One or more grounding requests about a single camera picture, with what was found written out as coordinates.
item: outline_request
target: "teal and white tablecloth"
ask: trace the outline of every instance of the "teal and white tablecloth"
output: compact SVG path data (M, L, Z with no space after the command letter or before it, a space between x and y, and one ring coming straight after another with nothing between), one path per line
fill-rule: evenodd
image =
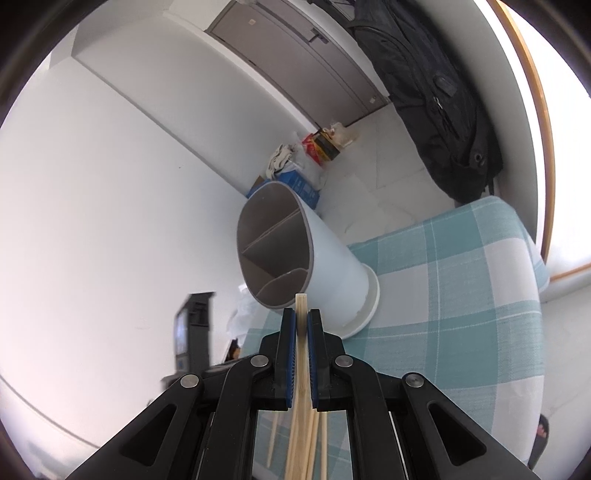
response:
M369 325L344 340L347 353L388 375L422 373L527 461L542 402L539 292L548 273L513 208L487 197L350 250L377 273L381 296ZM279 328L279 313L261 313L242 355ZM260 415L259 480L282 478L289 418L281 416L267 470L271 414ZM350 478L344 413L329 414L329 443L329 478Z

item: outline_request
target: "orange wooden trim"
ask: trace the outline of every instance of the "orange wooden trim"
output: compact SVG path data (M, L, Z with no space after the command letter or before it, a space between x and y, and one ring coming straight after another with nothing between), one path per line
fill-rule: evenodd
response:
M576 275L577 273L581 273L584 272L585 270L589 270L591 269L591 262L585 264L585 265L581 265L580 267L574 268L572 270L569 270L568 272L563 272L563 273L559 273L557 275L555 275L554 277L550 277L550 281L557 281L557 280L562 280L563 278L566 277L571 277L572 275Z
M550 114L544 95L544 88L540 81L540 75L535 68L530 49L527 48L525 40L517 27L517 24L511 17L508 7L499 0L488 0L496 16L503 25L513 48L517 52L521 66L525 72L527 83L530 86L532 97L534 98L535 111L540 124L540 133L542 137L542 146L544 151L544 170L546 183L546 203L544 212L544 231L542 234L541 256L544 262L548 260L550 251L550 241L552 239L552 228L554 226L554 202L556 199L556 167L554 164L554 140L552 137L552 125L550 124Z

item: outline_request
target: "blue box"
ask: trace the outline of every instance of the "blue box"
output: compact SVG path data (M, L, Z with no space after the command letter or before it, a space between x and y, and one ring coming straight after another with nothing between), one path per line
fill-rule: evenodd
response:
M286 173L280 173L277 176L277 180L281 183L285 183L289 188L296 192L298 196L312 210L314 210L316 208L316 205L318 205L320 193L314 190L312 188L312 185L310 185L308 181L295 170L288 171ZM253 185L251 191L248 192L248 194L246 195L246 198L250 198L253 193L255 193L259 188L261 188L265 183L268 182L270 182L270 180L265 179L264 181Z

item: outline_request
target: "black backpack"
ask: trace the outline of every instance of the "black backpack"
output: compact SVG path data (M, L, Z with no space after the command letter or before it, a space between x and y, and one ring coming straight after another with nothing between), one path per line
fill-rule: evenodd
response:
M480 198L486 186L492 190L503 168L492 124L420 7L413 0L356 0L349 21L329 0L308 1L368 56L439 188L460 203Z

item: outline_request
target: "bundle of chopsticks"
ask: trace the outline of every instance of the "bundle of chopsticks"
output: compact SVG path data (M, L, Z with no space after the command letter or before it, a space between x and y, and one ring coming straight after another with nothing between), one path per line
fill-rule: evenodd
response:
M320 479L327 478L328 425L327 413L312 408L310 369L308 366L308 339L306 335L308 300L305 294L295 296L296 343L295 385L291 418L290 441L287 448L285 480L311 480L314 473L316 443L320 427ZM271 466L279 412L271 426L267 455L267 468Z

